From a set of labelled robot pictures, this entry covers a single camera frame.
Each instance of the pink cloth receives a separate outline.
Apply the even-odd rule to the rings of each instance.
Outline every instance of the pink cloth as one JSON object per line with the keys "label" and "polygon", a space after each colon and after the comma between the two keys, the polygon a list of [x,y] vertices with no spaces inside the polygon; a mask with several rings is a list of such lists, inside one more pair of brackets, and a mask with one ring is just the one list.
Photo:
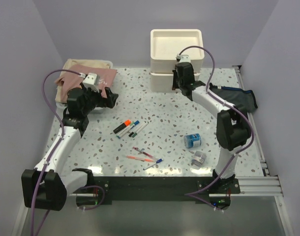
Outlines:
{"label": "pink cloth", "polygon": [[[84,65],[73,65],[69,70],[74,70],[77,72],[89,74],[94,73],[100,76],[98,82],[98,88],[102,90],[102,96],[106,97],[105,87],[111,87],[113,80],[116,76],[117,70],[114,69],[104,69],[104,68],[93,68],[87,67]],[[67,93],[73,88],[81,88],[80,83],[83,81],[83,78],[79,77],[76,74],[65,72],[58,79],[56,79],[55,84],[61,86],[60,90],[60,100],[62,103],[67,102]]]}

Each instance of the blue pen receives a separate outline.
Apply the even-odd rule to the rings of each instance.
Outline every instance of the blue pen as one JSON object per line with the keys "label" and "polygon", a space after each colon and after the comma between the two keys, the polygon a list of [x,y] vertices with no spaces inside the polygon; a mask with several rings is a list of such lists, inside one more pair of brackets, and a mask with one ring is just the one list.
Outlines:
{"label": "blue pen", "polygon": [[139,121],[136,121],[135,123],[132,123],[130,126],[126,127],[121,133],[119,133],[116,136],[120,139],[125,134],[127,134],[133,127],[135,127],[137,124],[139,124]]}
{"label": "blue pen", "polygon": [[157,160],[154,164],[145,167],[145,168],[144,168],[144,171],[147,170],[147,169],[149,169],[149,168],[151,168],[152,166],[155,166],[156,164],[158,164],[158,163],[160,163],[160,162],[162,162],[162,161],[163,161],[162,159]]}

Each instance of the folded towel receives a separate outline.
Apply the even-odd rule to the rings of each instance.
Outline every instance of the folded towel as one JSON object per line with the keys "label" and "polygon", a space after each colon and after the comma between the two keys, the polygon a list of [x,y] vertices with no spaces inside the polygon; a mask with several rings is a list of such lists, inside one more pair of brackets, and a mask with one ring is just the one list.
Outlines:
{"label": "folded towel", "polygon": [[[106,68],[106,69],[110,68],[110,64],[109,63],[107,63],[105,61],[101,61],[101,60],[68,59],[66,61],[65,65],[63,66],[63,69],[68,70],[73,65],[76,65],[76,64],[80,64],[80,65],[84,65],[84,66],[88,66],[88,67],[93,67],[93,68]],[[61,86],[57,86],[57,93],[56,93],[56,98],[55,98],[56,102],[63,102],[63,101],[61,101],[60,95],[61,95]]]}
{"label": "folded towel", "polygon": [[[105,69],[105,68],[93,68],[80,64],[75,64],[69,68],[70,70],[74,70],[77,72],[89,74],[95,73],[99,76],[98,88],[102,90],[102,96],[106,97],[105,87],[110,87],[113,83],[113,80],[116,76],[117,70],[114,69]],[[83,81],[83,78],[73,74],[65,72],[58,79],[56,79],[55,83],[60,87],[60,100],[61,103],[67,102],[67,93],[69,90],[73,88],[81,88],[80,83]]]}

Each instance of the white container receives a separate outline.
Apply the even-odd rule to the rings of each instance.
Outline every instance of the white container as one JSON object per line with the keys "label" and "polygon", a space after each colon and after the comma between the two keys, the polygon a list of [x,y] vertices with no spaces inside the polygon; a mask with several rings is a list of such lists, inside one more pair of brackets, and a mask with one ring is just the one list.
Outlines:
{"label": "white container", "polygon": [[[180,91],[172,90],[173,86],[173,73],[150,73],[151,75],[151,82],[150,88],[153,92],[175,92]],[[195,73],[195,80],[199,80],[200,73]]]}
{"label": "white container", "polygon": [[[102,62],[105,62],[105,63],[109,64],[110,65],[110,69],[113,68],[113,63],[111,61],[109,61],[109,60],[99,60],[99,61],[102,61]],[[56,102],[56,106],[57,106],[57,108],[64,110],[67,107],[67,103]],[[92,111],[92,113],[99,113],[99,114],[101,114],[101,113],[103,113],[103,111],[104,111],[104,107],[96,107]]]}
{"label": "white container", "polygon": [[[188,46],[203,47],[203,38],[198,29],[153,29],[150,34],[151,72],[171,73],[175,69],[176,55]],[[194,72],[199,73],[205,52],[198,48],[187,49]]]}

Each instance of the orange marker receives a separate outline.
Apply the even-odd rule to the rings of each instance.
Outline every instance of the orange marker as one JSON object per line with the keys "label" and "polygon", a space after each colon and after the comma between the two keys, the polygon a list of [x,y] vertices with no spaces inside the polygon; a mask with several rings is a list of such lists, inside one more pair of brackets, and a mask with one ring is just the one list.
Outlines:
{"label": "orange marker", "polygon": [[121,130],[125,129],[130,124],[131,124],[131,121],[128,119],[124,123],[122,123],[119,127],[117,127],[116,129],[114,129],[113,132],[115,134],[117,134],[118,132],[120,132]]}
{"label": "orange marker", "polygon": [[140,157],[136,157],[136,156],[126,156],[129,159],[135,159],[135,160],[139,160],[139,161],[148,161],[148,162],[154,162],[154,160],[151,159],[144,159],[144,158],[140,158]]}

